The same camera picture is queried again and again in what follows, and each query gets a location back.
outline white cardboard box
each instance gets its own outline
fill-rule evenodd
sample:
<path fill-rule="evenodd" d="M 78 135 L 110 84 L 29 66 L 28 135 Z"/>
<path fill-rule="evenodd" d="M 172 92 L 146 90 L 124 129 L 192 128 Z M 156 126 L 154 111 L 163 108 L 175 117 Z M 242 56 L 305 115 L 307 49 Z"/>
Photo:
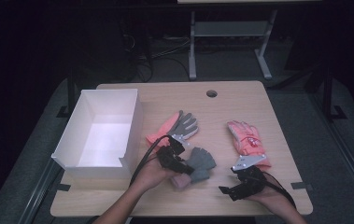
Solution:
<path fill-rule="evenodd" d="M 51 157 L 75 178 L 131 178 L 142 123 L 137 89 L 82 91 Z"/>

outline table top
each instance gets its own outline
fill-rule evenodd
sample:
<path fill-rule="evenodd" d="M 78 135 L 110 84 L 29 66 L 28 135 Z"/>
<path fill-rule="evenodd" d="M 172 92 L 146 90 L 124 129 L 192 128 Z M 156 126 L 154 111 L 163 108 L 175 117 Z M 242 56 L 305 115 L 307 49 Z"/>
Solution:
<path fill-rule="evenodd" d="M 139 160 L 149 146 L 145 136 L 156 133 L 178 110 L 191 112 L 198 120 L 199 131 L 188 141 L 210 152 L 217 166 L 208 180 L 177 191 L 170 181 L 163 181 L 139 201 L 132 217 L 151 216 L 258 216 L 270 214 L 255 202 L 233 202 L 219 186 L 239 184 L 230 168 L 238 159 L 227 121 L 239 120 L 259 130 L 266 155 L 272 164 L 267 171 L 290 193 L 301 214 L 310 214 L 312 203 L 305 189 L 293 189 L 302 182 L 290 149 L 277 121 L 263 84 L 259 81 L 173 82 L 103 84 L 97 89 L 138 89 L 144 111 L 144 125 Z M 208 97 L 207 92 L 216 92 Z M 180 157 L 187 159 L 189 151 Z M 74 179 L 64 174 L 61 184 L 69 191 L 58 190 L 51 213 L 56 217 L 98 216 L 107 210 L 128 188 L 130 180 Z"/>

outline black cable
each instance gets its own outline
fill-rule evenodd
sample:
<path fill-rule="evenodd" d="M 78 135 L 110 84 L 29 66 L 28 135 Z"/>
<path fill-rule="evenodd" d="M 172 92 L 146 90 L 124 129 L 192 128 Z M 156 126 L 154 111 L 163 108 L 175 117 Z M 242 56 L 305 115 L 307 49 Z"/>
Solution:
<path fill-rule="evenodd" d="M 156 159 L 156 158 L 157 158 L 157 157 L 153 157 L 152 159 L 146 161 L 145 164 L 148 163 L 148 162 L 150 162 L 150 161 L 153 161 L 153 160 Z"/>
<path fill-rule="evenodd" d="M 267 181 L 267 180 L 261 180 L 261 179 L 252 177 L 252 176 L 250 176 L 250 175 L 242 175 L 242 177 L 244 177 L 244 178 L 246 178 L 246 179 L 251 179 L 251 180 L 258 181 L 258 182 L 260 182 L 260 183 L 266 185 L 267 187 L 270 187 L 270 188 L 276 190 L 277 192 L 279 192 L 279 193 L 281 193 L 282 195 L 284 195 L 284 197 L 286 197 L 286 198 L 288 199 L 288 201 L 290 201 L 290 203 L 293 205 L 293 207 L 296 208 L 296 204 L 295 204 L 295 201 L 293 200 L 292 196 L 290 196 L 290 194 L 282 187 L 282 185 L 278 182 L 278 180 L 275 179 L 272 175 L 270 175 L 270 174 L 268 174 L 268 173 L 266 173 L 266 172 L 263 172 L 263 173 L 264 173 L 264 174 L 267 174 L 267 175 L 269 175 L 269 176 L 271 176 L 271 177 L 277 182 L 277 184 L 278 184 L 279 186 L 281 186 L 281 187 L 276 186 L 276 185 L 270 183 L 270 182 Z"/>
<path fill-rule="evenodd" d="M 153 151 L 153 149 L 160 143 L 160 141 L 162 141 L 162 139 L 164 139 L 165 137 L 170 137 L 170 135 L 163 135 L 162 137 L 156 139 L 156 141 L 151 145 L 151 147 L 148 149 L 147 153 L 145 153 L 144 157 L 142 158 L 141 162 L 136 166 L 136 169 L 133 173 L 133 176 L 131 177 L 131 181 L 130 181 L 130 185 L 131 186 L 136 177 L 138 176 L 139 172 L 141 171 L 142 167 L 144 167 L 144 165 L 147 163 L 148 157 L 150 155 L 150 153 Z"/>
<path fill-rule="evenodd" d="M 137 66 L 144 66 L 147 67 L 150 70 L 150 75 L 148 78 L 145 78 L 144 74 L 137 68 L 137 73 L 139 79 L 141 79 L 142 82 L 149 82 L 153 78 L 153 68 L 150 65 L 144 64 L 144 63 L 139 63 Z"/>
<path fill-rule="evenodd" d="M 185 67 L 185 65 L 181 61 L 179 61 L 177 59 L 173 59 L 173 58 L 157 58 L 156 60 L 171 60 L 176 63 L 179 63 L 182 66 L 183 70 L 185 71 L 186 75 L 189 77 L 188 69 Z"/>

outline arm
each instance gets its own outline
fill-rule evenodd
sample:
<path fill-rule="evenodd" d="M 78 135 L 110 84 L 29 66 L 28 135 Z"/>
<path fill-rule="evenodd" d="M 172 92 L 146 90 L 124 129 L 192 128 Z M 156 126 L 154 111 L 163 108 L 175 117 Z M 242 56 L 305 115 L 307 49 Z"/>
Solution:
<path fill-rule="evenodd" d="M 271 176 L 265 176 L 267 181 L 278 185 L 278 183 Z M 260 193 L 247 197 L 247 200 L 262 204 L 270 212 L 282 218 L 287 224 L 307 223 L 287 198 L 269 187 L 265 187 Z"/>
<path fill-rule="evenodd" d="M 93 224 L 125 223 L 127 217 L 133 212 L 141 196 L 158 186 L 163 180 L 176 175 L 173 171 L 163 169 L 159 160 L 151 155 L 147 164 L 139 172 L 135 182 L 112 204 Z"/>

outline gray floor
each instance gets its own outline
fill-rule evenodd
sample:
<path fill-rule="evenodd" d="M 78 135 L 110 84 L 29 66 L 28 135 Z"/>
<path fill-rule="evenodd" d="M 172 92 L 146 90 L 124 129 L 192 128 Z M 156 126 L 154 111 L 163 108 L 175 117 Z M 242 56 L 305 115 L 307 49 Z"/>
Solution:
<path fill-rule="evenodd" d="M 221 50 L 210 54 L 197 54 L 196 81 L 259 80 L 264 86 L 272 86 L 290 77 L 294 71 L 283 69 L 291 43 L 271 42 L 265 58 L 273 79 L 265 80 L 256 62 L 253 46 Z M 187 67 L 186 52 L 168 55 Z M 154 61 L 154 73 L 150 82 L 189 81 L 185 69 L 173 60 Z M 139 66 L 142 73 L 148 69 Z M 348 90 L 334 82 L 333 104 L 340 105 L 347 119 L 329 123 L 321 115 L 317 102 L 321 91 L 307 94 L 303 91 L 303 78 L 282 91 L 268 91 L 277 118 L 290 146 L 293 158 L 314 206 L 314 212 L 306 216 L 309 223 L 354 223 L 354 179 L 348 169 L 340 144 L 333 136 L 336 129 L 354 156 L 354 102 Z M 45 170 L 50 154 L 64 130 L 67 120 L 56 118 L 60 107 L 67 105 L 66 81 L 51 97 L 46 110 L 38 121 L 13 171 L 0 192 L 0 223 L 18 223 L 30 202 L 37 181 Z M 52 217 L 50 206 L 55 188 L 63 171 L 51 170 L 50 186 L 45 189 L 43 201 L 37 213 L 28 219 L 32 223 L 87 223 L 89 217 Z M 282 223 L 273 216 L 257 217 L 258 223 Z"/>

